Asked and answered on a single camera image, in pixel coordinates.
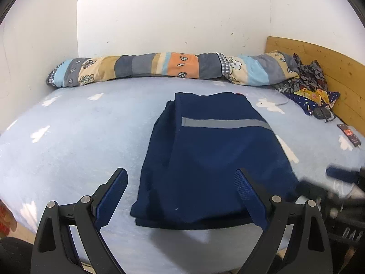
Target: clothing pile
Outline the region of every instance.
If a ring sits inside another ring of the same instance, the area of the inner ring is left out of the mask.
[[[321,66],[317,61],[303,65],[297,54],[293,55],[298,65],[299,76],[284,80],[273,86],[287,98],[297,103],[306,115],[312,115],[319,108],[326,117],[335,101],[340,97],[339,92],[330,92]]]

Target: pillow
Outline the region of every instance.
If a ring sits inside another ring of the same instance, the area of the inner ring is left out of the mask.
[[[46,82],[56,87],[76,87],[128,76],[200,79],[224,76],[233,84],[269,85],[296,77],[298,73],[294,58],[279,51],[228,58],[221,53],[156,53],[67,60],[49,74]]]

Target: wooden headboard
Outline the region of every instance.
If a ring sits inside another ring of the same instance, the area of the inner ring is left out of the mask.
[[[280,37],[269,36],[265,52],[282,51],[300,56],[303,64],[317,60],[325,74],[328,88],[341,93],[333,111],[348,125],[365,135],[365,66],[331,49]]]

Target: metal screw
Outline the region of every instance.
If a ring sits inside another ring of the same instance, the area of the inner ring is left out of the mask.
[[[338,209],[337,208],[331,208],[330,210],[330,217],[335,219],[338,215]]]
[[[81,198],[81,203],[89,203],[90,202],[90,200],[91,200],[91,197],[90,196],[83,196],[82,198]]]
[[[308,200],[308,205],[309,206],[311,206],[311,207],[315,207],[317,204],[316,204],[316,202],[315,201],[313,201],[313,200]]]
[[[275,203],[280,203],[282,201],[282,198],[279,196],[272,196],[271,198]]]
[[[50,202],[48,202],[47,207],[52,208],[52,207],[54,207],[54,205],[56,205],[56,202],[55,201],[50,201]]]

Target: gray reflective stripe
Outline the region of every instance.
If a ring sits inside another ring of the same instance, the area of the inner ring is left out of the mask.
[[[258,119],[191,119],[181,118],[182,127],[199,127],[214,129],[236,129],[243,127],[263,127],[271,130],[268,123]]]

